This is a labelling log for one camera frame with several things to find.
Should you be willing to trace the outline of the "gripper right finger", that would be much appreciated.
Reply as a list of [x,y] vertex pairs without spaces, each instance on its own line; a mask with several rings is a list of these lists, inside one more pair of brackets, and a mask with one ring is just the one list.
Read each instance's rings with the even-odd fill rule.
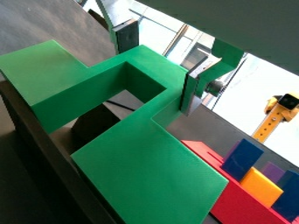
[[218,78],[237,69],[245,52],[219,39],[214,40],[211,53],[193,67],[185,77],[181,111],[189,116],[202,104],[202,95],[219,95],[223,84]]

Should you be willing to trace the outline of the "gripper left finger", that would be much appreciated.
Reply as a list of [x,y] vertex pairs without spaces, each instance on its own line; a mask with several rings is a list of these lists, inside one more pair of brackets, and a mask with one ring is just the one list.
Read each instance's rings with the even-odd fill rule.
[[97,0],[107,21],[111,41],[117,53],[139,46],[139,23],[130,14],[129,0]]

